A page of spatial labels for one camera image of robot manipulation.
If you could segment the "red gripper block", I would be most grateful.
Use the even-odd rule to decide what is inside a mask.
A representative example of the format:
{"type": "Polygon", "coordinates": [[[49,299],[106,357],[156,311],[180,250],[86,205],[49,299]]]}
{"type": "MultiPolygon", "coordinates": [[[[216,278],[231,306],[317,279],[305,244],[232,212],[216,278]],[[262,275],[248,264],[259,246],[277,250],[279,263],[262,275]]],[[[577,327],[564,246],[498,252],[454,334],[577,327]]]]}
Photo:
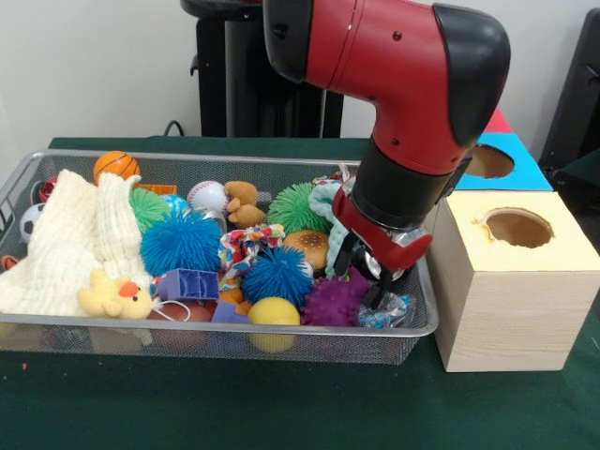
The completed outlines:
{"type": "Polygon", "coordinates": [[[381,269],[379,280],[365,297],[367,308],[377,308],[390,288],[393,275],[409,269],[427,253],[432,235],[423,226],[409,232],[393,232],[380,227],[359,212],[343,189],[339,189],[334,197],[333,213],[348,230],[336,257],[335,276],[346,276],[354,246],[360,242],[381,269]]]}

